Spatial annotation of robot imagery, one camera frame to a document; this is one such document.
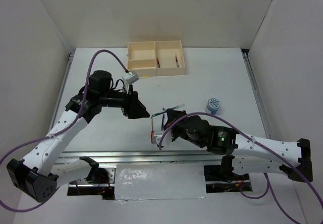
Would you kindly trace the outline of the red gel pen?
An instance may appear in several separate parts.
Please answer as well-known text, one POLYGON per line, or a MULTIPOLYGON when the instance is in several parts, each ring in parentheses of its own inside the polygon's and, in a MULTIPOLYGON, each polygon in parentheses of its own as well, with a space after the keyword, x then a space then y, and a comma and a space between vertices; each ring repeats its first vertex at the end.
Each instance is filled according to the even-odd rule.
POLYGON ((153 124, 153 117, 150 117, 150 122, 151 122, 151 138, 153 137, 153 133, 154 133, 154 124, 153 124))

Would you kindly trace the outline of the blue ink pen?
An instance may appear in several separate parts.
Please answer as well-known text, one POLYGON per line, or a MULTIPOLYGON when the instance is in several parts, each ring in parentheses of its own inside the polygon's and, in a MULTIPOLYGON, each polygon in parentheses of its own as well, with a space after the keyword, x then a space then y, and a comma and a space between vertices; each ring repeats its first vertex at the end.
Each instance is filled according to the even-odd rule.
POLYGON ((162 121, 161 121, 161 130, 164 129, 164 123, 165 123, 165 114, 162 116, 162 121))

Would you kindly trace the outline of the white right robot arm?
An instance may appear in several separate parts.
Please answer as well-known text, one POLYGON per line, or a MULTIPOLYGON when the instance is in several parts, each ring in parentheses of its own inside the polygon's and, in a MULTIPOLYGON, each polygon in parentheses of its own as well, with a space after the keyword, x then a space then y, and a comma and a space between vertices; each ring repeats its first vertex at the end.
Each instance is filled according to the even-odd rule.
POLYGON ((230 180, 249 173, 278 173, 296 182, 312 182, 311 147, 308 139, 276 141, 248 135, 230 123, 212 126, 202 113, 167 109, 165 133, 207 152, 222 156, 221 176, 230 180))

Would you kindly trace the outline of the red ink pen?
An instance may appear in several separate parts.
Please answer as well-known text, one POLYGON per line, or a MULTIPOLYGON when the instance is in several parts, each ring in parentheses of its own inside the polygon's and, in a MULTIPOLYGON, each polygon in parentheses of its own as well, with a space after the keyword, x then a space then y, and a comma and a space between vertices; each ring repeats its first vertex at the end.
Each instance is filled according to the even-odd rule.
POLYGON ((177 56, 175 55, 175 61, 176 61, 176 66, 177 66, 177 68, 179 68, 179 62, 178 62, 178 58, 177 58, 177 56))

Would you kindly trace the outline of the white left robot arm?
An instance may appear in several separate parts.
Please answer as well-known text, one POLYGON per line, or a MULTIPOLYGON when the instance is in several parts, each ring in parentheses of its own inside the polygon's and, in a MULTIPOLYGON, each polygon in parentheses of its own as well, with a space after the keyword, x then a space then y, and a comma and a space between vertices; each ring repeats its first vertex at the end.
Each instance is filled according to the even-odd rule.
POLYGON ((99 114, 103 107, 117 107, 129 119, 149 117, 138 99, 133 83, 139 77, 127 72, 122 77, 124 87, 116 90, 111 73, 94 71, 85 86, 72 97, 54 127, 43 140, 21 160, 12 159, 7 170, 15 187, 38 203, 46 202, 61 185, 77 179, 94 183, 99 179, 99 164, 82 156, 61 167, 54 164, 69 143, 99 114))

